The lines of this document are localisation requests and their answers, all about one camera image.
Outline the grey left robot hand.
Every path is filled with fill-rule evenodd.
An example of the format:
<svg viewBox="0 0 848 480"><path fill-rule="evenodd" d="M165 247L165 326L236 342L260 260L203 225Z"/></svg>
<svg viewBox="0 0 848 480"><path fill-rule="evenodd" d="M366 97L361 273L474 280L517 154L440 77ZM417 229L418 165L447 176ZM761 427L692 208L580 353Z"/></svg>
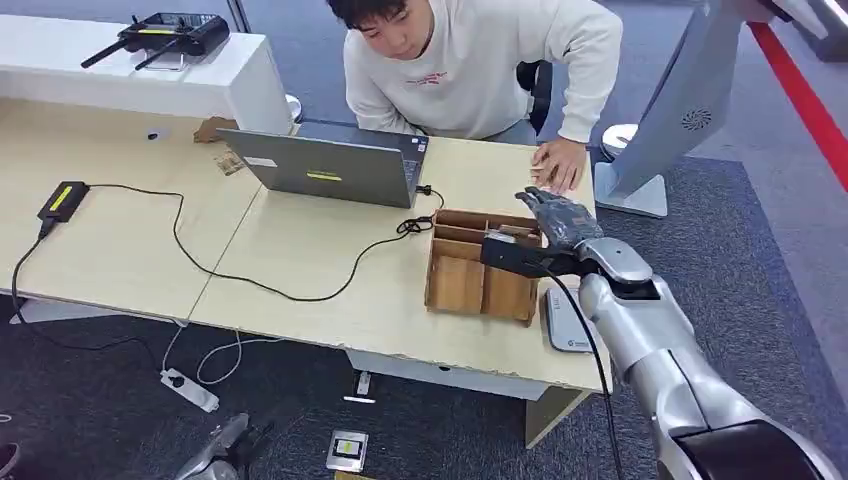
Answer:
<svg viewBox="0 0 848 480"><path fill-rule="evenodd" d="M219 425L207 444L176 473L175 480L236 480L240 478L229 449L247 431L249 415L240 413Z"/></svg>

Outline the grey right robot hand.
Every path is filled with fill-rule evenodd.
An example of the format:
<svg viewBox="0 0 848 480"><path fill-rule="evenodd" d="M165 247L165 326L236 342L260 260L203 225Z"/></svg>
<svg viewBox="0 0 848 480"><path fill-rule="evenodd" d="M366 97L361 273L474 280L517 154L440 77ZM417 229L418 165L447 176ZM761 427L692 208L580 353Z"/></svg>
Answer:
<svg viewBox="0 0 848 480"><path fill-rule="evenodd" d="M583 204L535 186L526 187L514 197L534 215L550 248L573 251L585 240L604 237L596 218Z"/></svg>

